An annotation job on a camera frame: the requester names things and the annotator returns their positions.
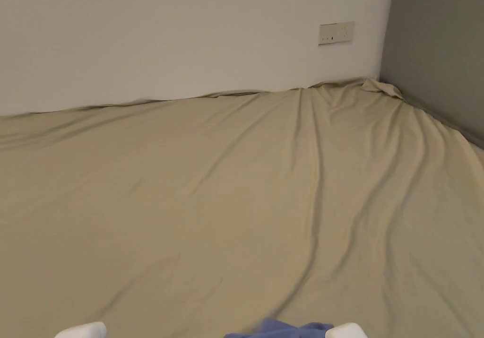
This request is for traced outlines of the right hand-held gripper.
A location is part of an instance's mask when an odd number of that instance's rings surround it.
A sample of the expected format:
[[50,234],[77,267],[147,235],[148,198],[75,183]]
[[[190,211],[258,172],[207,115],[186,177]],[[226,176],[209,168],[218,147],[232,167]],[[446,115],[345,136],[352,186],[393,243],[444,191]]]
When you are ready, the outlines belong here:
[[328,330],[328,338],[368,338],[357,323],[345,323]]

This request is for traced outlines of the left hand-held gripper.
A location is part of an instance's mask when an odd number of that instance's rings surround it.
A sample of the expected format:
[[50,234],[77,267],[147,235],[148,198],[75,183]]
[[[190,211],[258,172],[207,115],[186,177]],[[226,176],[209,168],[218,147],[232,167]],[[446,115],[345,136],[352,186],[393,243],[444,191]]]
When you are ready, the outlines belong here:
[[55,338],[106,338],[107,327],[103,322],[97,321],[74,327],[69,327],[57,333]]

